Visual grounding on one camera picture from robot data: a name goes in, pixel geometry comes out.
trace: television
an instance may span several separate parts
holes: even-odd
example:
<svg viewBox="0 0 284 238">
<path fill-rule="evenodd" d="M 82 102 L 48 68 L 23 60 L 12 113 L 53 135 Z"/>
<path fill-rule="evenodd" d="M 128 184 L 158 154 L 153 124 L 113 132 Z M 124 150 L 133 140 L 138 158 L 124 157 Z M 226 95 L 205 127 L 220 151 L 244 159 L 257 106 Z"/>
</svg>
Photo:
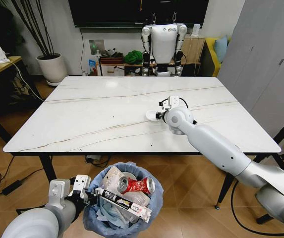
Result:
<svg viewBox="0 0 284 238">
<path fill-rule="evenodd" d="M 75 27 L 142 28 L 157 17 L 173 16 L 187 27 L 202 26 L 209 0 L 68 0 Z"/>
</svg>

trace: blue trash bag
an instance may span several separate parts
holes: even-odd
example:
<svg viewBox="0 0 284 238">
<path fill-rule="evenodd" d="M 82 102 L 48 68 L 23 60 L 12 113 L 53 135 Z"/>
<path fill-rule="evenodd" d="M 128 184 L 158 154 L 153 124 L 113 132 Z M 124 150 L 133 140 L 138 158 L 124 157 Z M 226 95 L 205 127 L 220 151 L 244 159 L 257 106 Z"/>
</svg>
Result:
<svg viewBox="0 0 284 238">
<path fill-rule="evenodd" d="M 94 231 L 99 235 L 102 235 L 106 238 L 135 238 L 137 237 L 140 231 L 146 230 L 152 221 L 159 214 L 163 206 L 163 188 L 158 180 L 146 169 L 136 166 L 133 162 L 128 163 L 116 163 L 114 165 L 108 166 L 106 169 L 101 171 L 92 181 L 89 187 L 89 192 L 94 190 L 97 187 L 100 187 L 100 184 L 107 174 L 109 169 L 112 166 L 116 166 L 121 172 L 129 172 L 136 176 L 137 180 L 141 180 L 144 177 L 151 177 L 155 182 L 155 192 L 151 195 L 151 200 L 147 207 L 152 210 L 151 217 L 148 223 L 144 222 L 142 219 L 139 219 L 137 223 L 133 224 L 128 229 L 122 229 L 116 226 L 110 226 L 107 223 L 97 220 L 97 211 L 99 207 L 88 206 L 84 209 L 83 215 L 83 225 L 85 229 L 89 231 Z"/>
</svg>

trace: wooden floor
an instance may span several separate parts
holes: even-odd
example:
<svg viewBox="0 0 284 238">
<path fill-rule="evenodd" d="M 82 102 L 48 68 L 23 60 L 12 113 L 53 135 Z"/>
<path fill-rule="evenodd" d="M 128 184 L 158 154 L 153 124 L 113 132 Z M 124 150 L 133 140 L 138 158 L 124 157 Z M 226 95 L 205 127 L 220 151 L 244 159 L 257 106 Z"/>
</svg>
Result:
<svg viewBox="0 0 284 238">
<path fill-rule="evenodd" d="M 43 98 L 52 88 L 38 82 Z M 30 117 L 33 110 L 11 113 L 0 117 L 2 125 L 14 134 Z M 0 172 L 5 173 L 11 155 L 4 153 L 0 139 Z M 164 188 L 164 206 L 150 228 L 139 238 L 258 238 L 242 229 L 234 220 L 230 209 L 230 196 L 226 196 L 220 210 L 214 209 L 224 173 L 203 156 L 112 156 L 110 164 L 133 161 L 150 171 Z M 85 164 L 83 156 L 54 156 L 53 165 L 59 178 L 88 174 L 92 178 L 101 170 Z M 41 168 L 38 157 L 15 157 L 0 190 L 17 179 Z M 47 202 L 48 182 L 44 171 L 30 176 L 21 187 L 8 196 L 0 195 L 0 236 L 17 214 L 15 209 L 34 207 Z M 258 225 L 255 219 L 265 211 L 255 197 L 255 190 L 240 184 L 234 198 L 238 218 L 249 228 L 270 233 L 284 232 L 284 225 L 270 221 Z M 101 237 L 86 231 L 82 215 L 64 233 L 64 238 Z"/>
</svg>

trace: white plant pot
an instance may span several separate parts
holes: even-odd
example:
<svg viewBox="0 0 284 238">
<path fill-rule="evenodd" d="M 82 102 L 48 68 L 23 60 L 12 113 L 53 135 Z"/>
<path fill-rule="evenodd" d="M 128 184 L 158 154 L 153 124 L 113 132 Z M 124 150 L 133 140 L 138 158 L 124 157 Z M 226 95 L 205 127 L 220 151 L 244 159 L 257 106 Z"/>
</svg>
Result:
<svg viewBox="0 0 284 238">
<path fill-rule="evenodd" d="M 44 56 L 36 57 L 47 83 L 50 86 L 58 86 L 59 83 L 68 75 L 66 65 L 61 54 L 55 59 L 41 59 Z"/>
</svg>

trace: yellow chair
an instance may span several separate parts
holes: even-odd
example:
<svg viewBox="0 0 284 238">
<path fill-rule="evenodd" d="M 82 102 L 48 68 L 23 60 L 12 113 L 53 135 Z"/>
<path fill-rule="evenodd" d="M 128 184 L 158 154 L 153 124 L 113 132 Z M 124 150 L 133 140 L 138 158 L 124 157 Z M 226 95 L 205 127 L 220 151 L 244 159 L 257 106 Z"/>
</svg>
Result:
<svg viewBox="0 0 284 238">
<path fill-rule="evenodd" d="M 222 63 L 219 63 L 217 54 L 214 50 L 217 37 L 208 37 L 205 39 L 205 45 L 200 58 L 199 76 L 217 77 Z"/>
</svg>

